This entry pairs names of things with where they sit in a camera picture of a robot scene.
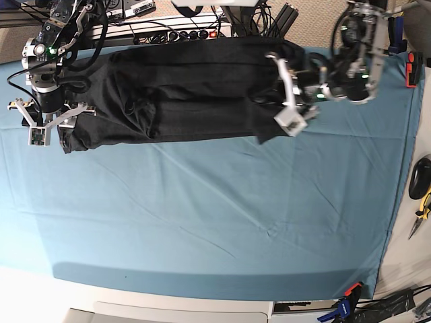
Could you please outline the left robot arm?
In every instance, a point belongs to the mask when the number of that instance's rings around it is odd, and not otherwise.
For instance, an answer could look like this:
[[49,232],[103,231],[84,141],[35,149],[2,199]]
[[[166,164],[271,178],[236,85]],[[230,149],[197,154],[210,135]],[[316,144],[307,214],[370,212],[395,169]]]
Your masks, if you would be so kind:
[[386,1],[348,1],[338,18],[333,36],[341,46],[330,44],[330,55],[307,54],[308,69],[294,70],[287,59],[267,53],[277,66],[285,96],[274,119],[282,127],[306,124],[317,115],[317,103],[347,99],[363,104],[376,96],[383,72]]

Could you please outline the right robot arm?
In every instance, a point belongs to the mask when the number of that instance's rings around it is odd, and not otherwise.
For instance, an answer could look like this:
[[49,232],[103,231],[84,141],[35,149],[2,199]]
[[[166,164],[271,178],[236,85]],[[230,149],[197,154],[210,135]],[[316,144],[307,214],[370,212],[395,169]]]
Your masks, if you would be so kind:
[[[46,147],[51,132],[59,129],[62,135],[72,133],[80,114],[95,114],[96,109],[86,102],[72,102],[66,94],[83,94],[91,83],[80,72],[98,58],[108,31],[105,1],[49,1],[50,16],[38,36],[27,41],[22,50],[22,71],[29,95],[28,101],[17,98],[7,106],[16,109],[28,127],[28,143]],[[90,60],[75,66],[77,44],[95,23],[102,25],[102,39]]]

